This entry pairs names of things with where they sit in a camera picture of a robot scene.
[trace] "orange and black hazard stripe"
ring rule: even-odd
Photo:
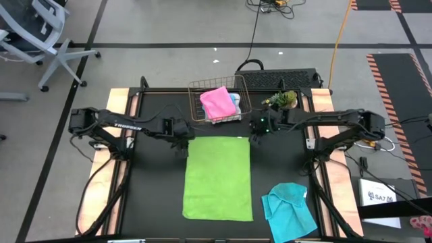
[[[393,105],[392,100],[390,99],[389,93],[385,87],[383,78],[381,77],[381,74],[378,69],[378,65],[375,62],[375,58],[371,54],[367,55],[367,61],[369,63],[369,67],[371,67],[372,75],[375,79],[375,82],[377,84],[377,88],[379,91],[379,94],[381,95],[381,98],[384,102],[385,110],[387,111],[387,114],[389,115],[390,121],[392,123],[399,122],[398,114],[396,113]],[[427,189],[425,185],[425,181],[423,181],[421,172],[419,170],[419,167],[417,165],[416,159],[414,158],[414,155],[412,154],[412,151],[410,149],[410,145],[408,144],[408,141],[405,137],[404,130],[402,129],[402,126],[400,124],[394,124],[393,125],[394,132],[396,133],[396,138],[398,139],[400,148],[402,149],[402,153],[404,154],[405,160],[408,164],[408,168],[410,169],[410,173],[412,175],[412,178],[414,179],[416,183],[416,187],[418,189],[418,192],[420,196],[427,197]]]
[[[399,0],[389,0],[389,3],[392,10],[398,13],[402,13],[402,8],[400,7]]]
[[[420,74],[420,77],[421,77],[421,79],[423,81],[423,84],[425,84],[425,86],[426,86],[426,90],[429,93],[429,96],[432,97],[432,88],[431,88],[431,85],[427,81],[426,76],[425,76],[425,74],[423,73],[423,71],[422,71],[422,69],[420,67],[420,64],[418,63],[416,57],[413,54],[410,54],[410,56],[411,56],[412,61],[414,62],[415,66],[417,68],[418,74]]]
[[[357,1],[351,0],[351,9],[352,10],[358,10]]]

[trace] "gray floor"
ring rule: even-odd
[[[66,37],[85,43],[101,0],[70,0],[71,18]],[[308,0],[296,8],[296,18],[286,20],[277,13],[260,15],[255,41],[258,43],[334,43],[347,1]],[[174,1],[108,0],[96,43],[248,43],[255,13],[243,0]],[[419,43],[432,43],[429,14],[406,14]],[[392,11],[351,11],[343,43],[408,43]],[[138,86],[146,76],[152,87],[183,87],[193,80],[231,76],[248,54],[247,48],[198,49],[99,49],[102,59],[91,57],[82,75],[88,81],[79,88],[72,107],[104,108],[109,90]],[[266,69],[316,68],[327,80],[332,49],[253,49],[251,58],[260,59]],[[411,49],[340,49],[333,77],[336,109],[365,108],[387,118],[369,65],[369,53],[413,53]],[[432,50],[423,49],[429,66]],[[27,103],[0,102],[0,236],[13,242],[21,226],[34,186],[47,156],[68,95],[72,78],[58,70],[49,81],[50,91],[41,93],[38,79],[44,67],[0,59],[0,90],[23,91]],[[392,129],[387,131],[392,140]],[[74,218],[90,163],[69,144],[65,130],[47,184],[36,210],[27,240],[72,237]],[[91,155],[86,141],[78,146]],[[397,146],[396,155],[402,155]],[[405,162],[388,155],[367,155],[355,148],[354,157],[366,155],[370,170],[380,178],[410,179]],[[349,163],[353,175],[358,169]]]

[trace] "pink towel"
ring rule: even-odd
[[[208,118],[225,117],[236,114],[236,106],[232,103],[226,87],[204,92],[200,100]]]

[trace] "yellow cable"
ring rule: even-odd
[[[337,36],[337,40],[336,40],[336,44],[335,44],[335,49],[333,50],[333,56],[331,57],[329,86],[327,88],[330,88],[331,81],[333,80],[333,63],[335,61],[336,51],[338,49],[340,38],[342,37],[342,32],[344,31],[344,28],[345,28],[346,20],[348,19],[348,14],[350,13],[350,10],[351,10],[351,0],[348,0],[348,1],[349,1],[348,8],[346,9],[346,12],[345,12],[344,21],[342,22],[342,25],[340,26],[339,35]]]

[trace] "wooden frame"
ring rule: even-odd
[[[129,88],[113,88],[109,94],[107,109],[116,113],[125,113],[126,105],[128,103]],[[313,106],[316,111],[333,111],[333,103],[331,102],[331,97],[329,90],[327,89],[312,89],[312,100]],[[131,113],[130,115],[135,115],[135,110],[138,102],[138,96],[132,98]],[[307,99],[303,98],[303,104],[305,109],[308,108]],[[339,133],[337,126],[334,127],[318,127],[320,136],[331,137]],[[110,132],[114,136],[120,136],[121,129],[119,128],[106,128],[106,131]],[[312,128],[308,129],[310,137],[313,137]],[[345,155],[342,151],[334,151],[331,154],[331,159],[339,161],[340,163],[346,164]],[[106,160],[109,158],[109,152],[106,149],[101,151],[96,151],[94,154],[94,163],[90,174],[94,173]],[[80,212],[78,225],[81,232],[87,230],[94,220],[99,216],[99,213],[107,204],[109,188],[111,185],[111,180],[113,179],[114,172],[114,161],[111,161],[106,168],[101,170],[101,172],[96,175],[93,181],[89,184],[87,192],[85,194],[82,208]],[[339,163],[328,162],[327,166],[327,177],[330,184],[331,196],[333,203],[342,215],[346,222],[351,225],[352,229],[359,235],[363,235],[363,230],[360,222],[360,217],[358,216],[357,205],[354,198],[354,192],[351,186],[351,179],[348,170],[343,165]],[[121,182],[123,177],[125,163],[120,165],[120,173],[117,178],[117,185]],[[320,171],[317,170],[317,176],[322,184],[322,176]],[[332,228],[330,223],[329,211],[325,205],[321,202],[321,208],[324,219],[324,228],[326,236],[333,236]],[[115,233],[115,224],[117,221],[117,215],[119,211],[119,201],[114,206],[111,217],[110,224],[108,228],[108,234]],[[343,237],[344,233],[339,230],[340,236]]]

